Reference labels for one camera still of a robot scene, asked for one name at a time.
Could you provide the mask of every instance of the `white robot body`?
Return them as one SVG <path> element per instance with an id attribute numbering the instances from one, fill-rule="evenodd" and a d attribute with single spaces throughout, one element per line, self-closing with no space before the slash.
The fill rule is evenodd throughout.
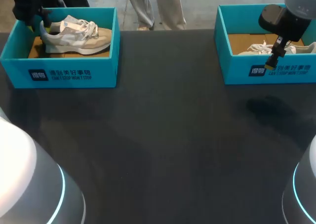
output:
<path id="1" fill-rule="evenodd" d="M 0 224 L 83 224 L 72 178 L 23 130 L 0 117 Z"/>
<path id="2" fill-rule="evenodd" d="M 296 166 L 282 197 L 287 224 L 316 224 L 316 137 Z"/>

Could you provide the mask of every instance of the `cardboard box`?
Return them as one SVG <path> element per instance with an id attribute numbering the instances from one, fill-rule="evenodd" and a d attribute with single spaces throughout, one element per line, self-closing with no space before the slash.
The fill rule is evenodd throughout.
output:
<path id="1" fill-rule="evenodd" d="M 300 83 L 316 82 L 316 54 L 286 54 L 279 57 L 274 71 L 264 68 L 269 55 L 236 55 L 248 47 L 249 41 L 263 35 L 268 44 L 276 36 L 267 38 L 258 19 L 266 4 L 220 5 L 217 10 L 214 38 L 225 84 Z M 240 44 L 231 45 L 230 41 Z M 312 21 L 298 44 L 310 45 L 316 41 L 316 21 Z"/>
<path id="2" fill-rule="evenodd" d="M 67 15 L 95 22 L 100 28 L 112 29 L 108 53 L 97 56 L 46 54 L 38 45 L 38 29 L 30 31 L 17 21 L 0 57 L 15 88 L 104 88 L 115 87 L 119 63 L 119 22 L 115 8 L 54 8 L 49 18 L 59 22 Z"/>

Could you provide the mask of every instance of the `sneaker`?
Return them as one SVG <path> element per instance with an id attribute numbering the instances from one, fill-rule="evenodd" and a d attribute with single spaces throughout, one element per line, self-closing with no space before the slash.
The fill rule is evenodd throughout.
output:
<path id="1" fill-rule="evenodd" d="M 248 50 L 251 51 L 245 51 L 238 55 L 269 55 L 271 54 L 273 45 L 267 45 L 264 41 L 263 44 L 252 44 Z M 285 51 L 287 54 L 296 54 L 296 47 L 294 45 L 289 45 L 285 48 Z"/>
<path id="2" fill-rule="evenodd" d="M 307 46 L 298 46 L 290 44 L 290 46 L 293 46 L 296 48 L 296 54 L 315 54 L 316 53 L 316 42 L 313 42 L 310 45 Z"/>
<path id="3" fill-rule="evenodd" d="M 137 28 L 138 31 L 149 31 L 148 27 L 139 27 Z"/>
<path id="4" fill-rule="evenodd" d="M 98 28 L 94 22 L 87 22 L 67 16 L 63 21 L 52 23 L 49 34 L 40 23 L 40 36 L 46 45 L 46 53 L 78 52 L 82 55 L 95 54 L 111 44 L 112 31 Z"/>
<path id="5" fill-rule="evenodd" d="M 154 30 L 154 28 L 155 28 L 155 24 L 153 24 L 153 26 L 152 27 L 146 27 L 146 26 L 141 26 L 141 25 L 139 25 L 138 26 L 138 28 L 137 28 L 137 30 L 138 31 L 153 31 Z"/>

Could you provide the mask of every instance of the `dark tabletop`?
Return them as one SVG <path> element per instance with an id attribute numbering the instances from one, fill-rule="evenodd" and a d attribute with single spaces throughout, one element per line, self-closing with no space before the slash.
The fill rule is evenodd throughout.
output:
<path id="1" fill-rule="evenodd" d="M 114 89 L 14 90 L 0 68 L 0 107 L 75 179 L 88 224 L 283 223 L 315 105 L 314 84 L 225 86 L 213 30 L 121 32 Z"/>

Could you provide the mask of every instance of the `box label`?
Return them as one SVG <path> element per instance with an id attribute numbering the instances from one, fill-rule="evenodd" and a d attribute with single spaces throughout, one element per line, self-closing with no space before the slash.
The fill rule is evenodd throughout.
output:
<path id="1" fill-rule="evenodd" d="M 310 69 L 310 65 L 279 65 L 275 70 L 269 71 L 269 75 L 306 75 Z"/>
<path id="2" fill-rule="evenodd" d="M 45 70 L 29 70 L 33 81 L 48 81 Z"/>
<path id="3" fill-rule="evenodd" d="M 259 77 L 264 76 L 266 73 L 266 68 L 264 65 L 253 65 L 251 66 L 249 77 Z"/>
<path id="4" fill-rule="evenodd" d="M 50 70 L 52 80 L 91 80 L 90 70 Z"/>

